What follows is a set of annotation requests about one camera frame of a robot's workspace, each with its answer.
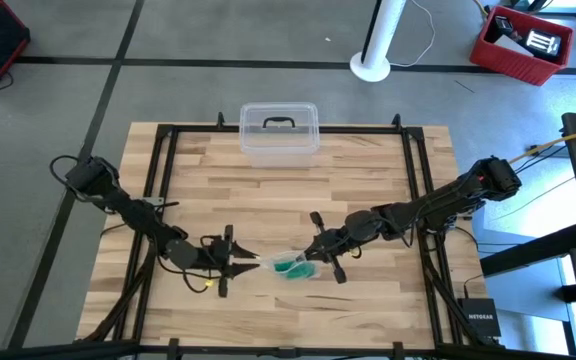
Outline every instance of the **plastic container lid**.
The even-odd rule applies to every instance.
[[[246,154],[312,154],[319,149],[317,107],[311,103],[249,103],[241,108]]]

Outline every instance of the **yellow cable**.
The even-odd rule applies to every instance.
[[[484,6],[481,4],[481,1],[479,0],[474,0],[477,5],[479,6],[479,10],[481,10],[481,13],[484,14],[484,17],[488,16],[488,12],[486,11],[486,9],[484,8]]]
[[[560,143],[560,142],[562,142],[562,141],[568,141],[568,140],[572,140],[572,139],[576,139],[576,134],[564,136],[564,137],[559,138],[559,139],[557,139],[557,140],[553,140],[553,141],[551,141],[551,142],[547,142],[547,143],[545,143],[545,144],[543,144],[543,145],[537,146],[536,148],[534,148],[534,149],[532,149],[532,150],[529,150],[529,151],[526,151],[525,153],[523,153],[523,154],[517,156],[516,158],[510,160],[509,163],[510,163],[510,164],[515,163],[515,162],[517,162],[517,161],[525,158],[526,156],[530,156],[530,155],[532,155],[532,154],[534,154],[534,153],[536,153],[536,152],[538,152],[538,151],[541,151],[541,150],[543,150],[543,149],[545,149],[545,148],[547,148],[547,147],[549,147],[549,146],[555,145],[556,143]]]

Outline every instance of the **clear plastic bag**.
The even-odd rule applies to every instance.
[[[287,251],[262,258],[261,266],[286,280],[307,280],[319,276],[319,267],[306,260],[302,251]]]

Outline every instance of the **green object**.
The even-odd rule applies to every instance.
[[[309,261],[286,261],[275,264],[275,271],[287,280],[308,279],[317,272],[315,264]]]

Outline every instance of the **black container handle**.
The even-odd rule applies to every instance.
[[[293,120],[292,118],[289,118],[287,116],[273,116],[273,117],[266,118],[266,120],[264,120],[264,125],[263,125],[264,129],[266,128],[266,126],[268,125],[268,122],[270,122],[270,121],[274,121],[274,122],[290,121],[292,128],[293,129],[295,128],[295,120]]]

